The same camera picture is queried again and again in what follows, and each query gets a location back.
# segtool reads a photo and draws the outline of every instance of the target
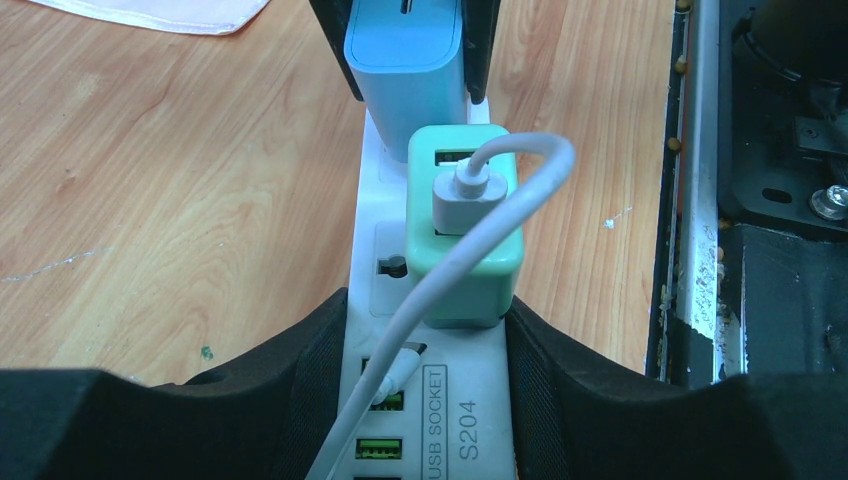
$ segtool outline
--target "white usb cable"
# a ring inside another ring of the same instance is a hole
[[[466,167],[469,177],[479,175],[492,157],[515,152],[544,155],[547,160],[527,182],[471,228],[404,299],[324,440],[307,480],[331,478],[398,352],[424,315],[544,205],[574,167],[574,147],[565,138],[547,133],[514,133],[494,138],[477,149]]]

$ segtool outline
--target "table surface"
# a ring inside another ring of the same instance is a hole
[[[517,294],[637,371],[673,15],[504,0],[490,75],[494,123],[579,155]],[[0,367],[180,383],[297,322],[347,284],[363,120],[306,0],[225,37],[0,0]]]

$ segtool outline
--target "mint green charger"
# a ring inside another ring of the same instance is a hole
[[[487,141],[507,135],[499,125],[433,125],[421,128],[409,141],[406,194],[406,264],[417,283],[456,245],[460,236],[439,235],[433,227],[433,181],[456,168],[439,162],[445,152],[463,157]],[[515,154],[489,161],[489,168],[506,178],[507,195],[518,188]],[[512,232],[462,279],[424,319],[433,328],[488,328],[509,310],[524,261],[524,235]]]

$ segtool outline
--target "blue power adapter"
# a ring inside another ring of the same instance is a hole
[[[467,123],[460,0],[355,0],[344,53],[389,155],[427,125]]]

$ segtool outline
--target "usb charger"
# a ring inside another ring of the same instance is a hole
[[[468,175],[467,156],[507,135],[498,125],[434,125],[409,142],[406,197],[406,262],[418,281],[438,264],[482,217],[518,188],[515,154],[493,157]],[[512,304],[524,237],[520,228],[487,255],[425,318],[433,328],[487,328]]]

